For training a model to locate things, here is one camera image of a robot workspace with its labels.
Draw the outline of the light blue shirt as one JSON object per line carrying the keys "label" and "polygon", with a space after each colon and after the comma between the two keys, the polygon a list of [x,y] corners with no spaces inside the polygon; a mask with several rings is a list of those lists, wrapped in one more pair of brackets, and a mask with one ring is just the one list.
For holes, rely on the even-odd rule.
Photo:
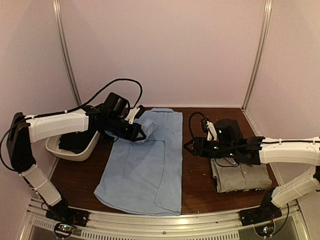
{"label": "light blue shirt", "polygon": [[113,143],[95,197],[123,212],[179,216],[182,211],[183,114],[152,108],[135,120],[146,134]]}

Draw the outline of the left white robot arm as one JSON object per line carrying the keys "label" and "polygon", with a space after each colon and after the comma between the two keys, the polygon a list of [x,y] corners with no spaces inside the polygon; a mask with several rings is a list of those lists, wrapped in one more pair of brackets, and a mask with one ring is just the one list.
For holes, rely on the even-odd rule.
{"label": "left white robot arm", "polygon": [[72,218],[72,211],[63,204],[62,195],[37,165],[31,145],[50,137],[88,130],[100,134],[109,132],[132,142],[145,140],[142,126],[135,122],[145,110],[142,105],[130,107],[127,99],[112,92],[98,107],[86,104],[59,113],[28,116],[17,112],[3,136],[11,164],[9,169],[19,173],[53,207],[55,217],[67,222]]}

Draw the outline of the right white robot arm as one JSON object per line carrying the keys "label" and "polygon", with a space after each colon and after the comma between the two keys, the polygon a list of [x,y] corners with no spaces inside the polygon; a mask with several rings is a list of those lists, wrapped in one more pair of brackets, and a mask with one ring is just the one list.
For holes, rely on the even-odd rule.
{"label": "right white robot arm", "polygon": [[232,158],[238,164],[270,163],[308,164],[310,168],[290,182],[269,190],[256,210],[259,220],[268,220],[276,209],[289,202],[320,190],[320,139],[274,139],[264,136],[244,138],[236,120],[216,123],[201,121],[206,137],[192,136],[183,147],[194,156],[219,159]]}

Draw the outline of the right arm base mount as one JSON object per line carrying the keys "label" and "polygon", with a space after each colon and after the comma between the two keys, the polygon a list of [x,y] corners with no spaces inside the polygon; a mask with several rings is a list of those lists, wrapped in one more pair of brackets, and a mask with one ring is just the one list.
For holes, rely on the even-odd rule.
{"label": "right arm base mount", "polygon": [[279,207],[272,203],[272,191],[268,190],[258,207],[241,210],[239,217],[242,226],[255,225],[267,221],[272,221],[275,218],[282,216],[282,211]]}

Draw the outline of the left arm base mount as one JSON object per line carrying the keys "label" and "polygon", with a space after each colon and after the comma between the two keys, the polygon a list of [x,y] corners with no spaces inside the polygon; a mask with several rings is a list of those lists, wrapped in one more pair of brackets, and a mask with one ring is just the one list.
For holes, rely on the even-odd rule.
{"label": "left arm base mount", "polygon": [[69,207],[65,199],[62,199],[54,206],[48,204],[47,208],[45,216],[48,219],[73,226],[87,226],[90,213],[86,210]]}

